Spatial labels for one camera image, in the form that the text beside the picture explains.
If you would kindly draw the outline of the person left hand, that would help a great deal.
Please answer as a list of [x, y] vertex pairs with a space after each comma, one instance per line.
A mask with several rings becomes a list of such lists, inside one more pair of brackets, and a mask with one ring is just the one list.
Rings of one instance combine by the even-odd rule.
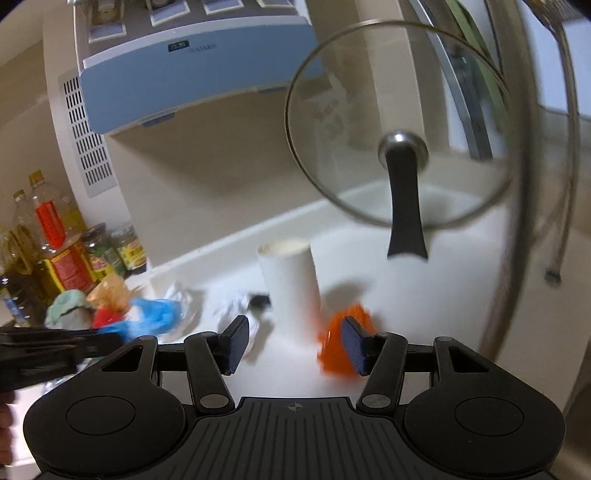
[[14, 403], [13, 393], [2, 394], [0, 401], [0, 464], [10, 465], [13, 460], [12, 434], [10, 431], [14, 417], [11, 405]]

